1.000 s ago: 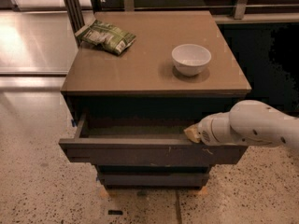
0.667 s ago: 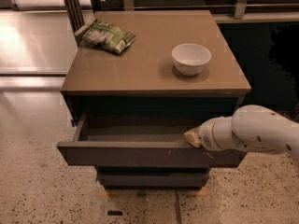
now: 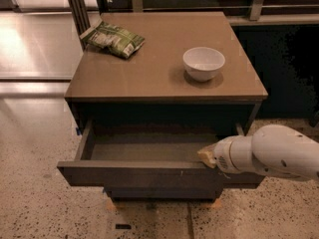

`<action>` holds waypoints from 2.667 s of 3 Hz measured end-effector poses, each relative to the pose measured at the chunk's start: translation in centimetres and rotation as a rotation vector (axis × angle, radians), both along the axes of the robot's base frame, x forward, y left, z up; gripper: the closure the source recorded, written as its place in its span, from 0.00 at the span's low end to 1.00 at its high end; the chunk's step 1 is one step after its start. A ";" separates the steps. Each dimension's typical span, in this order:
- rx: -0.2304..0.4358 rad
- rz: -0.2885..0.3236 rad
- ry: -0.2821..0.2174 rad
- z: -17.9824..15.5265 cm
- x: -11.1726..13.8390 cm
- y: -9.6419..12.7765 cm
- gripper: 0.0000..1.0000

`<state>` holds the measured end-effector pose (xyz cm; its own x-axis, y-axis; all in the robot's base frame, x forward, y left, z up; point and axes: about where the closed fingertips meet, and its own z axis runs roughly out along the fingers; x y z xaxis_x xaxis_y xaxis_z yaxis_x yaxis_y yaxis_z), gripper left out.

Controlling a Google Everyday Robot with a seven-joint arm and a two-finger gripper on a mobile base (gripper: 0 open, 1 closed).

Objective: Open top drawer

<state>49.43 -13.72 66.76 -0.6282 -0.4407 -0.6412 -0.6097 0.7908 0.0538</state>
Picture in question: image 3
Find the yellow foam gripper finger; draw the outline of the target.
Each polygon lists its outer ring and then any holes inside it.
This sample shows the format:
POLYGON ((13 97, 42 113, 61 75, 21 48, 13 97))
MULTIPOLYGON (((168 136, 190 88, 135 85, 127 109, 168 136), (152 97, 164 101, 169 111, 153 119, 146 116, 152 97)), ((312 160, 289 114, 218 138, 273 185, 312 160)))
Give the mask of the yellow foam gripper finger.
POLYGON ((215 145, 208 145, 197 152, 199 159, 208 167, 216 168, 216 161, 214 158, 215 145))

